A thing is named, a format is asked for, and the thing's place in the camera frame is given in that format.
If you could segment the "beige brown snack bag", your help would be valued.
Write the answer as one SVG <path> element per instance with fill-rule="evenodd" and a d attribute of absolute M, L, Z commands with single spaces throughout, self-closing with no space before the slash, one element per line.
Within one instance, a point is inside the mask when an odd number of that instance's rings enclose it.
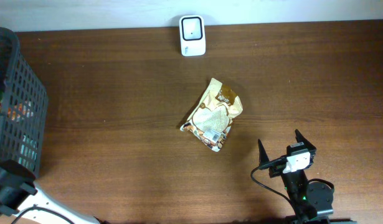
<path fill-rule="evenodd" d="M 242 111 L 238 94 L 231 87 L 212 78 L 180 130 L 190 131 L 209 149 L 219 152 L 231 130 L 233 119 Z"/>

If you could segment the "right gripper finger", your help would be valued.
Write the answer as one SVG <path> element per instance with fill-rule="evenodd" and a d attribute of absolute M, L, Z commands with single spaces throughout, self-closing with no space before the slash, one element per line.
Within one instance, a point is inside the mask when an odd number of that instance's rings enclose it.
<path fill-rule="evenodd" d="M 259 149 L 259 166 L 264 166 L 266 163 L 268 163 L 270 160 L 267 156 L 266 150 L 261 142 L 260 139 L 258 139 L 258 149 Z"/>
<path fill-rule="evenodd" d="M 295 138 L 298 143 L 303 143 L 304 146 L 307 147 L 309 151 L 315 151 L 316 147 L 312 145 L 301 133 L 298 129 L 295 130 Z"/>

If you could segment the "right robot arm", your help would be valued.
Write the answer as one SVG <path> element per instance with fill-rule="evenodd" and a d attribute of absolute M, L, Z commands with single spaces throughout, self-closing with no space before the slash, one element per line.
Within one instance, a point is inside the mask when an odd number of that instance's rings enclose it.
<path fill-rule="evenodd" d="M 333 214 L 334 185 L 323 179 L 307 179 L 305 170 L 313 165 L 316 147 L 298 130 L 296 143 L 286 148 L 286 154 L 270 160 L 261 141 L 258 141 L 259 165 L 251 173 L 251 179 L 259 186 L 283 197 L 292 207 L 293 216 L 287 223 L 329 223 Z M 259 182 L 253 175 L 257 170 L 269 171 L 271 178 L 281 177 L 286 195 Z"/>

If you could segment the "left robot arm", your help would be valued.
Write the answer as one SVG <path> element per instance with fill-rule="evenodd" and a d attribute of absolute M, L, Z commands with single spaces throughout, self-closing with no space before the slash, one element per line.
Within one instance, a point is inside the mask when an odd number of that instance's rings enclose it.
<path fill-rule="evenodd" d="M 101 224 L 56 201 L 35 182 L 35 175 L 15 161 L 0 162 L 0 217 L 15 216 L 13 223 L 25 218 L 37 223 Z"/>

